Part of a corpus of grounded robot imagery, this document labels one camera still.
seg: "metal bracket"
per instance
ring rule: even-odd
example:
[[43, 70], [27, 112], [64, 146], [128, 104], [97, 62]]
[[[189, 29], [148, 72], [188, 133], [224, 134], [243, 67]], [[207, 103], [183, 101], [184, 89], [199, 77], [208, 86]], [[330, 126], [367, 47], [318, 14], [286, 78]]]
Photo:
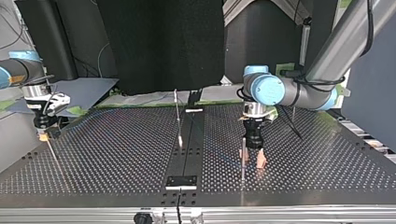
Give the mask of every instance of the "metal bracket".
[[197, 189], [197, 176], [168, 176], [166, 190], [195, 190]]

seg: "black backdrop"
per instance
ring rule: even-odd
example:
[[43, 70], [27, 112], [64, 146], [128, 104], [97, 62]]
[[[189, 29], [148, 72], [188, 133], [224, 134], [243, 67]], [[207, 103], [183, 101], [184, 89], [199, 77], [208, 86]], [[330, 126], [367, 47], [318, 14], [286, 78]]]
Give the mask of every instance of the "black backdrop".
[[221, 0], [98, 0], [120, 88], [196, 90], [224, 75]]

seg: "black cable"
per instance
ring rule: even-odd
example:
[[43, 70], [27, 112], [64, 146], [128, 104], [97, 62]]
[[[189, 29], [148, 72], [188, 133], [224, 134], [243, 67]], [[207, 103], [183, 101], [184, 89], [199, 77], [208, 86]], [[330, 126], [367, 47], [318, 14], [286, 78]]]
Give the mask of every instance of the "black cable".
[[290, 116], [289, 116], [289, 114], [288, 114], [288, 111], [286, 111], [286, 109], [285, 109], [285, 107], [284, 107], [283, 105], [281, 105], [280, 108], [283, 110], [283, 113], [285, 113], [286, 118], [288, 118], [288, 120], [289, 120], [290, 123], [286, 122], [285, 120], [284, 120], [284, 121], [289, 125], [289, 127], [294, 131], [294, 133], [295, 133], [301, 140], [304, 140], [304, 139], [303, 139], [303, 136], [300, 134], [300, 132], [299, 132], [298, 129], [296, 128], [294, 122], [291, 120], [291, 118], [290, 118]]
[[248, 101], [248, 102], [254, 102], [254, 101], [255, 101], [255, 100], [253, 99], [253, 97], [248, 96], [248, 95], [246, 95], [246, 94], [244, 93], [244, 87], [238, 89], [238, 90], [236, 91], [236, 95], [237, 95], [239, 98], [241, 98], [242, 100], [244, 100], [244, 101]]
[[73, 58], [74, 58], [77, 62], [81, 63], [81, 65], [85, 68], [86, 73], [87, 73], [87, 77], [88, 77], [88, 73], [89, 73], [89, 74], [92, 74], [92, 75], [95, 76], [95, 77], [99, 77], [99, 71], [98, 71], [95, 67], [93, 67], [93, 66], [90, 65], [89, 63], [87, 63], [87, 62], [85, 62], [85, 61], [79, 59], [78, 57], [73, 56]]
[[372, 0], [367, 0], [367, 21], [368, 21], [368, 34], [366, 47], [364, 48], [361, 56], [365, 55], [373, 46], [374, 42], [374, 16], [373, 16], [373, 2]]
[[23, 35], [23, 25], [21, 24], [21, 33], [18, 35], [18, 37], [14, 41], [12, 41], [11, 43], [9, 43], [7, 45], [4, 45], [3, 47], [0, 47], [0, 49], [6, 49], [6, 48], [14, 45], [15, 43], [18, 42], [18, 40], [21, 39], [22, 35]]
[[294, 23], [296, 23], [297, 12], [298, 12], [298, 7], [300, 6], [300, 3], [301, 3], [301, 0], [298, 0], [296, 9], [295, 9], [295, 11], [294, 11], [294, 19], [293, 19]]

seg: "thin metal rod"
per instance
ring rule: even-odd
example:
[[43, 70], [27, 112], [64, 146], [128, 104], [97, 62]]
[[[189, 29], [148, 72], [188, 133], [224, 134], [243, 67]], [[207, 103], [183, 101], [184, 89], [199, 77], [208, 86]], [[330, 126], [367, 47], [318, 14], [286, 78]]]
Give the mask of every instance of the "thin metal rod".
[[58, 158], [56, 157], [55, 151], [52, 148], [52, 144], [50, 143], [50, 140], [47, 140], [47, 145], [49, 146], [49, 151], [50, 151], [50, 154], [52, 155], [53, 159], [55, 159], [57, 161]]
[[246, 165], [246, 155], [248, 153], [248, 149], [247, 149], [247, 139], [243, 138], [242, 139], [242, 166], [241, 166], [241, 176], [242, 176], [242, 183], [245, 183], [245, 172], [247, 169], [247, 165]]
[[177, 127], [178, 127], [178, 134], [177, 134], [177, 139], [178, 139], [178, 144], [180, 148], [183, 147], [183, 139], [181, 137], [181, 124], [180, 124], [180, 113], [178, 110], [178, 98], [177, 98], [177, 90], [174, 91], [174, 96], [175, 96], [175, 104], [176, 104], [176, 114], [177, 114]]

